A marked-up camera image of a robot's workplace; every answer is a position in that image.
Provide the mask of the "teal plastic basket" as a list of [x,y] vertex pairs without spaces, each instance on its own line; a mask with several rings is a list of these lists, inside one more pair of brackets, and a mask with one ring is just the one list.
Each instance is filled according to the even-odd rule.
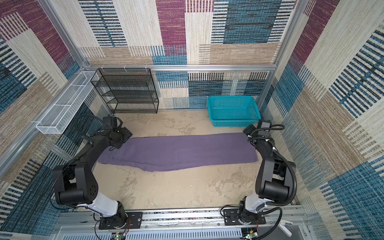
[[214,127],[247,127],[261,119],[251,96],[208,97],[208,111]]

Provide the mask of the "purple trousers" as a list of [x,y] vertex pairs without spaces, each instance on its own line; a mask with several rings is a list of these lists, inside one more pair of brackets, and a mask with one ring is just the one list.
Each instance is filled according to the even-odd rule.
[[243,133],[133,138],[118,150],[104,150],[98,162],[147,172],[257,162],[247,139]]

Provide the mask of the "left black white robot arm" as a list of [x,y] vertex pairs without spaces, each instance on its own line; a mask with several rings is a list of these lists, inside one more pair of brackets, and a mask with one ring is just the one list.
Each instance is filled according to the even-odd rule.
[[133,134],[125,127],[94,132],[85,147],[69,162],[53,170],[53,191],[58,205],[68,208],[85,208],[99,214],[101,223],[120,229],[127,224],[128,217],[119,201],[106,197],[92,168],[107,148],[117,150]]

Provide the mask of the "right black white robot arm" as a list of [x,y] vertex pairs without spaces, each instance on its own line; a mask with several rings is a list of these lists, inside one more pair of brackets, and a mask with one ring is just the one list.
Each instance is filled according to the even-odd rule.
[[284,125],[273,125],[259,120],[258,125],[249,125],[243,130],[248,141],[262,156],[262,163],[256,179],[255,192],[239,203],[239,222],[249,225],[256,222],[267,206],[282,207],[290,204],[297,193],[296,165],[278,151],[272,138],[272,131],[282,131]]

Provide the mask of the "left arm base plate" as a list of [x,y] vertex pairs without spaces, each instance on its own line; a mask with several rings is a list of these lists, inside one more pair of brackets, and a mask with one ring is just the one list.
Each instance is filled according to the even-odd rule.
[[126,212],[122,217],[101,218],[99,230],[139,229],[142,224],[143,212]]

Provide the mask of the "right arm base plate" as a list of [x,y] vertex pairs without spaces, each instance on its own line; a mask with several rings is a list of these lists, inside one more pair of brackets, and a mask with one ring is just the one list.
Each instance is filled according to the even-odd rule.
[[225,208],[221,210],[221,215],[224,217],[226,226],[266,224],[265,217],[253,213],[240,212],[238,209],[234,208]]

